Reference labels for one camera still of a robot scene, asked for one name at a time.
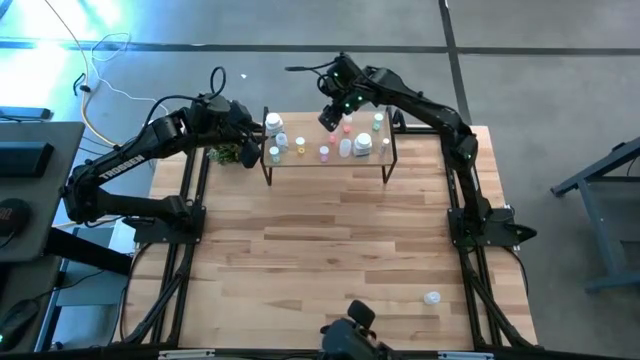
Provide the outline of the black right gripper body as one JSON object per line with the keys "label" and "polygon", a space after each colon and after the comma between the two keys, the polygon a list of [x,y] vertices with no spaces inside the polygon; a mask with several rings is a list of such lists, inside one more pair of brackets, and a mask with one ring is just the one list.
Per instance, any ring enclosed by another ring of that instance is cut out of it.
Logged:
{"label": "black right gripper body", "polygon": [[346,53],[340,53],[319,78],[318,88],[338,108],[359,108],[364,103],[356,83],[362,71]]}

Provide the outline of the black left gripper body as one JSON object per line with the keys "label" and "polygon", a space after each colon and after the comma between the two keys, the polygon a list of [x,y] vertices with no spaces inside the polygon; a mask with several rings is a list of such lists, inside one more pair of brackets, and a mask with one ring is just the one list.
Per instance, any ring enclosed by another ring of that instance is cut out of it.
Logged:
{"label": "black left gripper body", "polygon": [[237,100],[227,100],[222,95],[208,94],[202,102],[204,119],[197,131],[199,145],[242,144],[254,140],[252,132],[259,133],[261,127],[250,127],[248,108]]}

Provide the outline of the large white supplement bottle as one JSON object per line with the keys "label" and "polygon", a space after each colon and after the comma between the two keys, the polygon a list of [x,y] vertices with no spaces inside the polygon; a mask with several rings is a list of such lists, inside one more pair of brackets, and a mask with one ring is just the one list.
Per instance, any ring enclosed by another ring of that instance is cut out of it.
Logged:
{"label": "large white supplement bottle", "polygon": [[372,151],[372,137],[369,133],[358,134],[353,141],[353,155],[355,157],[368,156]]}
{"label": "large white supplement bottle", "polygon": [[284,122],[278,113],[269,112],[265,117],[265,133],[269,137],[275,137],[284,131]]}

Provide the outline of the green plant in black pot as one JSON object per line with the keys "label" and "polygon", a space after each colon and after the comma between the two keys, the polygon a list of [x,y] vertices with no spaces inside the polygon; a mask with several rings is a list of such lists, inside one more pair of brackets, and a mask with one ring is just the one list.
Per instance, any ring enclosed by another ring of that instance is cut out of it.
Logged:
{"label": "green plant in black pot", "polygon": [[219,165],[227,165],[240,162],[241,147],[238,144],[223,144],[212,146],[207,152],[211,161]]}

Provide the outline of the black desk support beam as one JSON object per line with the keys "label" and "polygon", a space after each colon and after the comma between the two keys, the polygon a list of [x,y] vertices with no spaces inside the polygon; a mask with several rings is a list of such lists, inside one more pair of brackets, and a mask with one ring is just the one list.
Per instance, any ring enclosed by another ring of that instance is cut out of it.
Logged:
{"label": "black desk support beam", "polygon": [[128,275],[132,265],[132,258],[126,254],[57,228],[50,229],[44,252],[120,275]]}

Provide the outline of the gray side desk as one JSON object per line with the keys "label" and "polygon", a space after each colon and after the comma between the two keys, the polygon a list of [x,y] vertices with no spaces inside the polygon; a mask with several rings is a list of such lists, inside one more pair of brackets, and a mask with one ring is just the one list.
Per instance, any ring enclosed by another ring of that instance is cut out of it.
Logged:
{"label": "gray side desk", "polygon": [[46,142],[53,146],[41,177],[0,177],[0,201],[19,198],[32,210],[26,229],[9,244],[0,237],[0,263],[31,261],[42,254],[60,202],[59,190],[69,175],[83,133],[81,122],[0,124],[0,142]]}

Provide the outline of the dark flat tablet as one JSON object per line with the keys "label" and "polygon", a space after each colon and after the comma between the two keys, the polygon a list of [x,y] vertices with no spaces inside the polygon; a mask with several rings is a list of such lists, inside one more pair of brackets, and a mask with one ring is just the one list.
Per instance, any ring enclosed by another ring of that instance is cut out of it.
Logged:
{"label": "dark flat tablet", "polygon": [[0,106],[0,118],[14,120],[49,120],[53,112],[48,108]]}

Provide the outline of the black rectangular device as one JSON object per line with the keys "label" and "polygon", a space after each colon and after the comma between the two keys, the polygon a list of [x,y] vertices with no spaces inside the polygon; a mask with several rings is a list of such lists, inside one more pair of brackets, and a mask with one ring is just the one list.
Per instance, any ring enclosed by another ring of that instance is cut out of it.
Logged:
{"label": "black rectangular device", "polygon": [[0,142],[0,178],[41,178],[53,152],[47,142]]}

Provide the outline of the black device bottom edge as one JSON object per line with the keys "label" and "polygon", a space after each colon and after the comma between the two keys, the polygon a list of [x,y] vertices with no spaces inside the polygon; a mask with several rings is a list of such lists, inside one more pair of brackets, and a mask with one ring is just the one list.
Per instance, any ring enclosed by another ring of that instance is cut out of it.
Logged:
{"label": "black device bottom edge", "polygon": [[347,316],[321,328],[324,360],[404,360],[395,350],[377,339],[371,329],[376,314],[365,303],[353,300]]}

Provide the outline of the black round puck red print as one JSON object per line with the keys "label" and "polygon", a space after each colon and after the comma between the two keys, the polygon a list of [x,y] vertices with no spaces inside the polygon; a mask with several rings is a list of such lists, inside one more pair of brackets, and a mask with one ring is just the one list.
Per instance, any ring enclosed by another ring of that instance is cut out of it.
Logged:
{"label": "black round puck red print", "polygon": [[20,234],[31,217],[31,207],[19,198],[0,201],[0,236]]}

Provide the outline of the black computer mouse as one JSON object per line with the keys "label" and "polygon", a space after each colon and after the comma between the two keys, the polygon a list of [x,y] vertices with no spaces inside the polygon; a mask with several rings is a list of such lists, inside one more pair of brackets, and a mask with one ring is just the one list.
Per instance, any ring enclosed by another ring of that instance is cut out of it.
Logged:
{"label": "black computer mouse", "polygon": [[39,312],[36,300],[25,299],[13,305],[0,319],[0,352],[13,349]]}

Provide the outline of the silver aluminium bracket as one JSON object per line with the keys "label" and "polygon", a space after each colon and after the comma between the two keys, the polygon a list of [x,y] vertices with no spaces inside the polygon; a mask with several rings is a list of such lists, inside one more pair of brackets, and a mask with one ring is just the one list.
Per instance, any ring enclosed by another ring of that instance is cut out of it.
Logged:
{"label": "silver aluminium bracket", "polygon": [[463,352],[463,351],[439,351],[438,360],[495,360],[492,353]]}
{"label": "silver aluminium bracket", "polygon": [[215,351],[210,349],[176,349],[160,351],[157,360],[207,360],[215,357]]}

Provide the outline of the blue-gray metal table frame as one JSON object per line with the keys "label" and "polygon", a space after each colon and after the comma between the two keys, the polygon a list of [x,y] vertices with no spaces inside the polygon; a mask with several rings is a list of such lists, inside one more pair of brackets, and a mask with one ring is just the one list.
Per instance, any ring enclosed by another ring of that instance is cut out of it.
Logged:
{"label": "blue-gray metal table frame", "polygon": [[640,160],[640,136],[616,145],[605,157],[550,188],[560,198],[576,190],[596,236],[606,274],[587,283],[595,293],[640,285],[640,268],[628,265],[624,246],[640,246],[640,176],[613,176],[612,171]]}

